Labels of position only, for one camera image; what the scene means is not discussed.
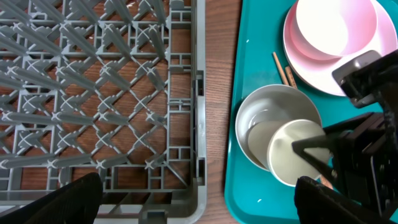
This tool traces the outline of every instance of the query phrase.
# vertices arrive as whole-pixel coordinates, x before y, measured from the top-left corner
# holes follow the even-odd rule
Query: wooden table
[[[198,223],[236,223],[224,202],[229,112],[242,0],[206,1],[208,193]]]

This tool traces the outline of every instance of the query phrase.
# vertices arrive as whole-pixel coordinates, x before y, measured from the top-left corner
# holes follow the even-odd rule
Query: wooden chopstick
[[[288,81],[287,81],[287,78],[286,78],[286,75],[285,75],[285,72],[284,72],[282,66],[280,65],[278,56],[276,55],[275,52],[272,53],[272,55],[274,56],[274,60],[275,60],[275,63],[276,63],[276,67],[278,68],[279,75],[280,75],[280,77],[282,78],[282,81],[283,81],[284,85],[289,85],[289,83],[288,83]]]
[[[286,71],[286,74],[287,74],[287,78],[289,79],[290,86],[297,89],[297,84],[296,84],[296,81],[294,81],[292,69],[290,69],[289,66],[286,66],[285,67],[285,71]]]
[[[289,66],[285,67],[286,74],[287,74],[287,78],[286,78],[285,72],[282,69],[282,66],[280,65],[278,56],[276,55],[275,52],[272,53],[272,55],[274,56],[276,66],[277,66],[278,71],[279,71],[279,75],[282,78],[282,81],[283,81],[284,85],[289,85],[289,83],[287,81],[287,78],[289,78],[290,86],[297,89],[297,84],[296,84],[296,82],[294,80],[292,69],[290,69]],[[333,190],[332,184],[324,176],[321,175],[320,180],[321,180],[321,183],[323,185],[325,185],[326,187],[328,187],[328,188]]]

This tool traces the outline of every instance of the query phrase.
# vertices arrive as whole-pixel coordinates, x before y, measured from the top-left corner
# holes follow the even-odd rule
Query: gray bowl
[[[242,103],[235,120],[235,133],[243,154],[256,166],[268,171],[249,150],[248,135],[265,121],[307,119],[322,126],[319,112],[303,92],[287,85],[267,85],[252,92]]]

